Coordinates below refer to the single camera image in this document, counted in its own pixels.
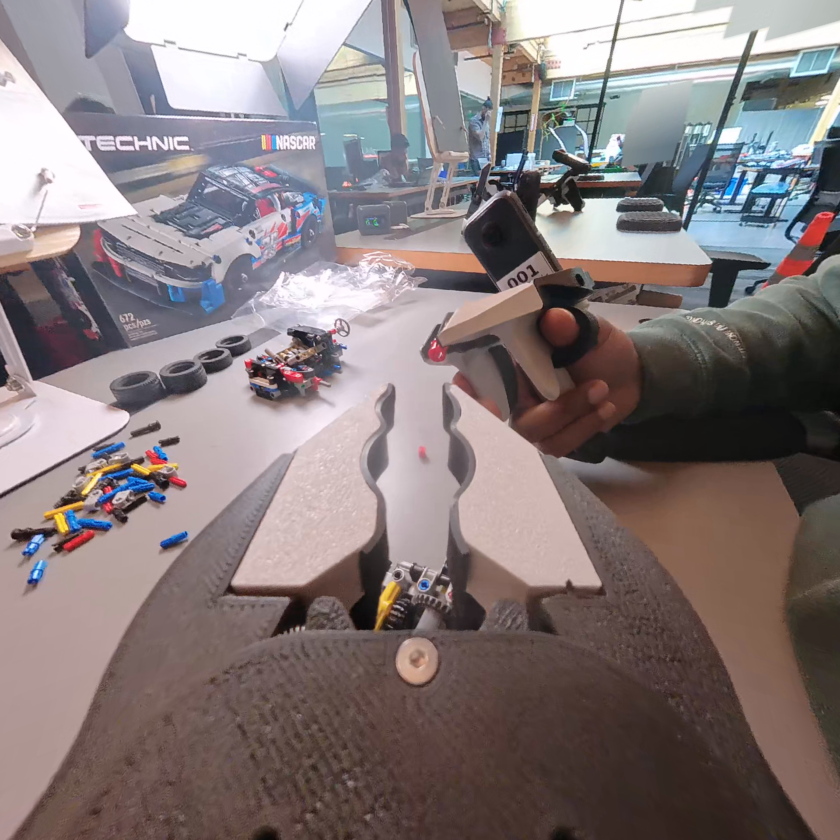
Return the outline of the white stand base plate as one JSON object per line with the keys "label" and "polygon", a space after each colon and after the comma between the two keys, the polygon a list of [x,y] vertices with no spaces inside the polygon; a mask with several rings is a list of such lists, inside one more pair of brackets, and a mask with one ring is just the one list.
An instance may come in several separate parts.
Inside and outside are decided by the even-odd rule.
{"label": "white stand base plate", "polygon": [[1,494],[21,487],[121,432],[130,415],[115,406],[32,382],[2,388]]}

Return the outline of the clear plastic bag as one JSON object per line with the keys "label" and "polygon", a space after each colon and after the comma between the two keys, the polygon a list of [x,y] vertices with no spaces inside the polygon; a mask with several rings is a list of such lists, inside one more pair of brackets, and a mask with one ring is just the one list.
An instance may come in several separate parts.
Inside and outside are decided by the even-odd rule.
{"label": "clear plastic bag", "polygon": [[322,260],[297,272],[282,271],[242,312],[263,319],[305,312],[354,315],[392,303],[425,280],[410,262],[380,250],[368,251],[354,266]]}

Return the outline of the person's right hand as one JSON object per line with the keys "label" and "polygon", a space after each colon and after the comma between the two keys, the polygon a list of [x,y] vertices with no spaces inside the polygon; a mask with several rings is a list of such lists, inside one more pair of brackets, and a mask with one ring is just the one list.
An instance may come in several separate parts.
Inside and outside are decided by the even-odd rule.
{"label": "person's right hand", "polygon": [[629,336],[598,319],[596,346],[568,372],[571,390],[545,402],[519,367],[511,427],[544,454],[563,457],[628,418],[641,399],[642,366]]}

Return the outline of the grey lego gear assembly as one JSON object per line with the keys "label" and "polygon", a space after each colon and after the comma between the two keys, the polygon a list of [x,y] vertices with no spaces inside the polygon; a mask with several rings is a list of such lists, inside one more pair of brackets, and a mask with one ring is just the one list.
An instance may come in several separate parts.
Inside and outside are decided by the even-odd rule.
{"label": "grey lego gear assembly", "polygon": [[374,630],[444,629],[453,601],[454,589],[446,566],[434,570],[415,563],[397,563],[381,588]]}

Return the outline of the lego car chassis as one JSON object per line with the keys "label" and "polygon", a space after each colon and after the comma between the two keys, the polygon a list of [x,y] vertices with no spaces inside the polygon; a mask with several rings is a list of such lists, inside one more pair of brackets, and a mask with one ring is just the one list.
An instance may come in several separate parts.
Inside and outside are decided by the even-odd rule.
{"label": "lego car chassis", "polygon": [[346,345],[337,341],[350,335],[350,324],[335,319],[330,329],[296,325],[287,329],[290,343],[274,352],[268,349],[245,360],[250,390],[261,398],[283,400],[316,393],[330,387],[331,378],[342,372]]}

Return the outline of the black speaker box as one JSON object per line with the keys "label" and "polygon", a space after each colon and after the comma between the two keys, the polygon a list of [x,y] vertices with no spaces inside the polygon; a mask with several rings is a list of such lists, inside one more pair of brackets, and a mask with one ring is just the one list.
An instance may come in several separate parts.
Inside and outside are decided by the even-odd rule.
{"label": "black speaker box", "polygon": [[355,208],[355,215],[362,236],[386,235],[393,230],[399,232],[410,228],[405,201],[361,204]]}

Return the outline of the pile of coloured lego pins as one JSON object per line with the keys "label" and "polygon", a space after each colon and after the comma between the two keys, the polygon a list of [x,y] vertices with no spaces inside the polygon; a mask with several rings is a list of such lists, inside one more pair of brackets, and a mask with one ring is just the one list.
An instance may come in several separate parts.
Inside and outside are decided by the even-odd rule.
{"label": "pile of coloured lego pins", "polygon": [[161,423],[152,422],[130,429],[125,440],[101,444],[36,523],[2,527],[2,537],[8,537],[26,572],[27,590],[42,584],[51,560],[118,532],[138,511],[162,508],[172,494],[187,488],[177,450],[183,435],[159,437],[163,432]]}

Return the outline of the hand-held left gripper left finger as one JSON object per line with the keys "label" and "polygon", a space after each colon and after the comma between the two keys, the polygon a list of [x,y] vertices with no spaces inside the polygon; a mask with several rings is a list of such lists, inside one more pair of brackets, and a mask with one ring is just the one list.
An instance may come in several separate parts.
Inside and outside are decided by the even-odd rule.
{"label": "hand-held left gripper left finger", "polygon": [[393,384],[300,446],[230,582],[248,596],[378,597],[389,569],[385,500]]}

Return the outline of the person in green sweatshirt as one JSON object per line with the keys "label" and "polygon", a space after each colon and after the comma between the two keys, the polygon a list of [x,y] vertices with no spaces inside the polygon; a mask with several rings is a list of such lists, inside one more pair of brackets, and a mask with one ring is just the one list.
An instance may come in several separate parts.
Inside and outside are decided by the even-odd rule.
{"label": "person in green sweatshirt", "polygon": [[839,496],[801,515],[791,552],[786,621],[811,710],[839,767]]}

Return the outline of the grey table with wooden edge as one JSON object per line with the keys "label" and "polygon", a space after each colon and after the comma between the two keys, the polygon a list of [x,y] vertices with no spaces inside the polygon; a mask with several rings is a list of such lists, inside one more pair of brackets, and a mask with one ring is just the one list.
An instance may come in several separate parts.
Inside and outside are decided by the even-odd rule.
{"label": "grey table with wooden edge", "polygon": [[[616,229],[617,199],[594,198],[574,213],[543,202],[536,225],[562,267],[581,267],[594,280],[642,286],[700,287],[711,260],[685,230],[665,234]],[[355,265],[380,251],[412,264],[417,271],[482,272],[461,234],[462,220],[426,219],[408,230],[377,236],[353,231],[336,236],[339,263]]]}

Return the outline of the whiteboard on wooden easel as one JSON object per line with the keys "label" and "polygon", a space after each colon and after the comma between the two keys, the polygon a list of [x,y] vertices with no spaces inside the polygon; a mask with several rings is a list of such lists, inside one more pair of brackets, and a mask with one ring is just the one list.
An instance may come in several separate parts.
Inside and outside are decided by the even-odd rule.
{"label": "whiteboard on wooden easel", "polygon": [[464,119],[444,12],[438,1],[406,1],[416,39],[413,72],[432,169],[424,210],[415,218],[462,218],[467,211],[451,205],[450,192],[460,163],[469,161]]}

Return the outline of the lego set box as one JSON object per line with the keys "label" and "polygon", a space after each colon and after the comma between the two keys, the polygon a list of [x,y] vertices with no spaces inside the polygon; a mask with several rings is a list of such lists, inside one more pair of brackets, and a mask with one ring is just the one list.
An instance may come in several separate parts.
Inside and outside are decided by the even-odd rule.
{"label": "lego set box", "polygon": [[77,246],[112,349],[220,322],[334,251],[314,92],[370,2],[82,2],[143,111],[68,122],[130,207]]}

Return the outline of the white marker board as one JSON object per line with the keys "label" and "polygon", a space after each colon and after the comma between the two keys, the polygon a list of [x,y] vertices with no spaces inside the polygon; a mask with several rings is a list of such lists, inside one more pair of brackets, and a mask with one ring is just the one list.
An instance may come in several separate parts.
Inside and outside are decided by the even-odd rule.
{"label": "white marker board", "polygon": [[1,223],[91,224],[134,215],[5,45],[1,76]]}

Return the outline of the person's right forearm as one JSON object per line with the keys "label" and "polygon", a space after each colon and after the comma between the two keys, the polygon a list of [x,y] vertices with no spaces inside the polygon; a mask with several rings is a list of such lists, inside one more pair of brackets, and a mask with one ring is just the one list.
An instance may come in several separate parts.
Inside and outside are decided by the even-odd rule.
{"label": "person's right forearm", "polygon": [[642,376],[630,424],[765,408],[837,412],[839,258],[726,308],[656,318],[629,337]]}

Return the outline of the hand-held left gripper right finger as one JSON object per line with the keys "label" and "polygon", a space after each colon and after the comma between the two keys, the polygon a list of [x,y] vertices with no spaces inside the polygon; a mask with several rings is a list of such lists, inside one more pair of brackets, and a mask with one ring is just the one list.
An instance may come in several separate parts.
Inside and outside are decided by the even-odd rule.
{"label": "hand-held left gripper right finger", "polygon": [[603,584],[540,452],[453,385],[443,389],[449,568],[474,599],[600,595]]}

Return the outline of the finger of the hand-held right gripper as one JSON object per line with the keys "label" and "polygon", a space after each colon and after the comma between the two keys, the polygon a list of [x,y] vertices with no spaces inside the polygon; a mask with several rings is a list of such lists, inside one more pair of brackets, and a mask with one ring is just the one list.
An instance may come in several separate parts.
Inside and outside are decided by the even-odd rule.
{"label": "finger of the hand-held right gripper", "polygon": [[503,322],[489,327],[451,327],[451,363],[480,400],[491,401],[508,422],[518,403],[518,373],[545,401],[564,389],[552,362],[552,348],[536,322]]}
{"label": "finger of the hand-held right gripper", "polygon": [[437,342],[447,349],[478,349],[501,344],[514,349],[543,349],[537,320],[543,300],[534,285],[524,285],[464,304],[440,327]]}

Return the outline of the orange traffic cone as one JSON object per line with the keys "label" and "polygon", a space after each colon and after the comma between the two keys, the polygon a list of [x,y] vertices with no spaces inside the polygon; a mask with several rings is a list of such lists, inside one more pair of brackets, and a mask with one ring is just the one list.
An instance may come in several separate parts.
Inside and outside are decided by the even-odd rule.
{"label": "orange traffic cone", "polygon": [[816,259],[817,251],[836,215],[836,213],[831,212],[821,212],[815,215],[791,252],[782,259],[772,276],[761,288],[778,285],[791,277],[803,276]]}

